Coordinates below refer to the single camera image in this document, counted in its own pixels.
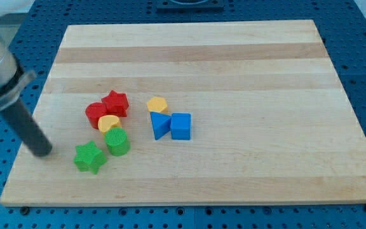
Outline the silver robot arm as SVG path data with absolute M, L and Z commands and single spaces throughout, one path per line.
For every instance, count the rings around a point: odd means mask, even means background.
M 52 144 L 20 99 L 22 90 L 34 79 L 25 71 L 0 37 L 0 114 L 34 156 L 52 151 Z

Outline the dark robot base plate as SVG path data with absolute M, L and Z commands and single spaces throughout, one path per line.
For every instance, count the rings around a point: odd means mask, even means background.
M 157 11 L 170 10 L 221 10 L 225 0 L 157 0 Z

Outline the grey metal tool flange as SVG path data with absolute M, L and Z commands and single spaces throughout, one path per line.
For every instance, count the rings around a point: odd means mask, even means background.
M 24 72 L 22 68 L 18 68 L 12 79 L 0 88 L 0 111 L 15 103 L 21 91 L 36 78 L 33 70 Z

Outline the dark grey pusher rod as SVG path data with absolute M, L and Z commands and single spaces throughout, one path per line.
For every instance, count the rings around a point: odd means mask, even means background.
M 20 99 L 0 114 L 34 156 L 43 157 L 51 153 L 51 142 Z

